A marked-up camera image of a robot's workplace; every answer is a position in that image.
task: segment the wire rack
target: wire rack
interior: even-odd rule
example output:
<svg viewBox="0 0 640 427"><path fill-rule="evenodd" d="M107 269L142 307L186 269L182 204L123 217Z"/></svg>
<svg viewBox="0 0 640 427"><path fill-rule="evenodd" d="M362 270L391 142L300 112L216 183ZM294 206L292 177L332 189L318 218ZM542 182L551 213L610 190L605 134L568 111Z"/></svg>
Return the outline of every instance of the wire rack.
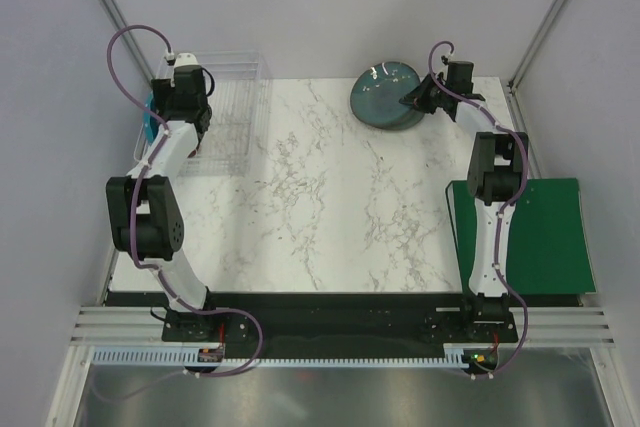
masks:
<svg viewBox="0 0 640 427"><path fill-rule="evenodd" d="M262 58L258 52L192 53L211 72L216 88L209 97L209 130L197 153L184 163L180 175L244 175L251 157ZM168 78L172 74L172 68L162 62L157 77Z"/></svg>

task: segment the green cutting board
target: green cutting board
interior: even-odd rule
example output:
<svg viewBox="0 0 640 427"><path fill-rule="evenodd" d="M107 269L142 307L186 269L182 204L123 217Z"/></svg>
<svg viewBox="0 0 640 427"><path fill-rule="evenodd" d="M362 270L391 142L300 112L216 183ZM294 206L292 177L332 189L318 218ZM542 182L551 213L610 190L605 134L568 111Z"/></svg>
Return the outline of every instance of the green cutting board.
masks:
<svg viewBox="0 0 640 427"><path fill-rule="evenodd" d="M451 182L446 194L466 292L475 255L474 198L465 181ZM576 179L529 180L511 222L507 280L521 294L595 292Z"/></svg>

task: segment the blue plate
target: blue plate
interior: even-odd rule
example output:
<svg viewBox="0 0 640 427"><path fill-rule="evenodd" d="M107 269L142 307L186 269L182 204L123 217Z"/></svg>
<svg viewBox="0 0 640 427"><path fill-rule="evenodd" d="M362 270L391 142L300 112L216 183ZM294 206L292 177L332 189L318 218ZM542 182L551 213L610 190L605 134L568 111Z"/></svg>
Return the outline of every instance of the blue plate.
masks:
<svg viewBox="0 0 640 427"><path fill-rule="evenodd" d="M399 102L420 84L420 77L407 64L384 62L363 73L351 90L350 105L361 122L385 130L403 130L416 125L424 114Z"/></svg>

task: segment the blue object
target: blue object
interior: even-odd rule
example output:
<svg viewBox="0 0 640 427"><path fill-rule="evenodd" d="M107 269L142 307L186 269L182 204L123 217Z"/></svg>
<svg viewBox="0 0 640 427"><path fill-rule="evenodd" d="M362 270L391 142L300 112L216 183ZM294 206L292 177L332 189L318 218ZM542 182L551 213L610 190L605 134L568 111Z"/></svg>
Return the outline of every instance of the blue object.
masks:
<svg viewBox="0 0 640 427"><path fill-rule="evenodd" d="M351 90L353 114L361 122L384 130L404 130L420 122L424 114L400 103L420 84L415 70L401 62L377 64L356 81Z"/></svg>
<svg viewBox="0 0 640 427"><path fill-rule="evenodd" d="M147 97L147 101L144 105L152 112L156 111L156 107L153 103L153 92L149 94ZM158 135L158 121L151 117L148 112L142 114L142 122L143 122L143 130L144 136L147 139L147 143L149 145L153 144L153 141L156 140L156 136Z"/></svg>

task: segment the black bracket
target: black bracket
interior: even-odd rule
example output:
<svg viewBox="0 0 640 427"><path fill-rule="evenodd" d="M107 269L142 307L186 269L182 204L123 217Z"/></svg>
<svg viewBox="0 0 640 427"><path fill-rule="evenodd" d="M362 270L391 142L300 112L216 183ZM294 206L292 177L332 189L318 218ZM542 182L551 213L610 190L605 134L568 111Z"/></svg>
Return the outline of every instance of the black bracket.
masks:
<svg viewBox="0 0 640 427"><path fill-rule="evenodd" d="M135 182L131 177L111 177L106 189L113 243L118 251L129 255L129 219ZM182 247L184 223L169 178L156 175L143 179L138 205L143 201L149 203L149 213L136 215L138 257L171 260Z"/></svg>
<svg viewBox="0 0 640 427"><path fill-rule="evenodd" d="M526 152L529 137L524 132L516 135L522 140ZM507 160L508 164L496 163L496 158ZM467 174L469 193L485 205L506 202L520 188L523 168L520 149L510 134L478 132Z"/></svg>
<svg viewBox="0 0 640 427"><path fill-rule="evenodd" d="M518 333L513 314L509 312L509 298L469 296L460 310L429 312L425 319L427 338L431 342L456 344L515 343Z"/></svg>
<svg viewBox="0 0 640 427"><path fill-rule="evenodd" d="M202 140L211 124L211 107L207 100L204 69L199 65L183 65L173 70L170 79L153 79L153 103L164 120L183 120L193 124Z"/></svg>
<svg viewBox="0 0 640 427"><path fill-rule="evenodd" d="M464 61L448 61L447 78L438 74L438 81L448 90L469 100L484 100L480 94L473 93L473 63ZM400 99L400 103L413 110L425 114L434 114L438 108L444 110L451 120L456 120L458 100L451 97L436 85L430 75L427 75L420 85Z"/></svg>

